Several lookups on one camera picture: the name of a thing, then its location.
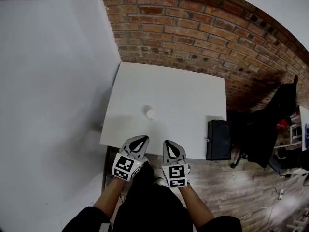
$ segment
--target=white table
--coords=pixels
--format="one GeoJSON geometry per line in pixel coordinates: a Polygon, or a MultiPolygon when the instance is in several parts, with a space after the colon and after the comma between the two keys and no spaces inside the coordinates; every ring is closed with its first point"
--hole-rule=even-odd
{"type": "Polygon", "coordinates": [[[301,129],[302,129],[302,149],[307,150],[306,148],[306,124],[309,124],[309,110],[299,106],[300,112],[300,121],[301,121],[301,129]]]}
{"type": "Polygon", "coordinates": [[[226,120],[223,78],[169,67],[121,63],[112,89],[101,144],[121,148],[148,135],[146,153],[162,155],[163,142],[181,145],[188,158],[206,159],[207,122],[226,120]],[[145,112],[152,108],[155,119],[145,112]]]}

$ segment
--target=black sleeve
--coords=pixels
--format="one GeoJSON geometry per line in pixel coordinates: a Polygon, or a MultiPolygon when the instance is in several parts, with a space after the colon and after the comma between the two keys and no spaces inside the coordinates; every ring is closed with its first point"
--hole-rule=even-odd
{"type": "Polygon", "coordinates": [[[217,217],[199,228],[198,232],[242,232],[239,219],[235,217],[217,217]]]}
{"type": "Polygon", "coordinates": [[[94,207],[83,209],[63,229],[62,232],[98,232],[102,223],[109,223],[110,220],[103,211],[94,207]]]}

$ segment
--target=office chair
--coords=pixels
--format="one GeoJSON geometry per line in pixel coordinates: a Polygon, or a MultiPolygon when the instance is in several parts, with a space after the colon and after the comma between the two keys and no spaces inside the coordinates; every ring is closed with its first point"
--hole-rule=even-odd
{"type": "Polygon", "coordinates": [[[235,168],[240,159],[246,159],[247,156],[248,161],[267,167],[278,137],[277,124],[283,119],[289,125],[292,124],[290,116],[296,110],[297,81],[298,77],[295,76],[293,83],[281,84],[265,109],[243,115],[240,120],[237,116],[231,118],[231,130],[238,129],[231,133],[232,137],[238,134],[240,142],[239,156],[236,163],[231,164],[231,168],[235,168]]]}

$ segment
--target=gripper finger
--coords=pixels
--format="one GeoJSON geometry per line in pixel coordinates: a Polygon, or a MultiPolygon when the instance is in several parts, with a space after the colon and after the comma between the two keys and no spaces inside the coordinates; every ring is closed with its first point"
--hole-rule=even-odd
{"type": "Polygon", "coordinates": [[[171,163],[186,163],[186,154],[184,148],[182,148],[179,144],[165,140],[163,143],[163,162],[165,164],[171,163]]]}
{"type": "Polygon", "coordinates": [[[122,149],[136,160],[141,161],[145,155],[147,146],[149,144],[148,136],[136,136],[126,140],[122,149]]]}

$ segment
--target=black box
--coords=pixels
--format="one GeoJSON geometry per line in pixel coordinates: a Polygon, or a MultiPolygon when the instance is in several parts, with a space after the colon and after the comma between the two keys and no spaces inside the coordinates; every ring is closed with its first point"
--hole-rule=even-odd
{"type": "Polygon", "coordinates": [[[206,160],[231,160],[231,122],[208,122],[206,160]]]}

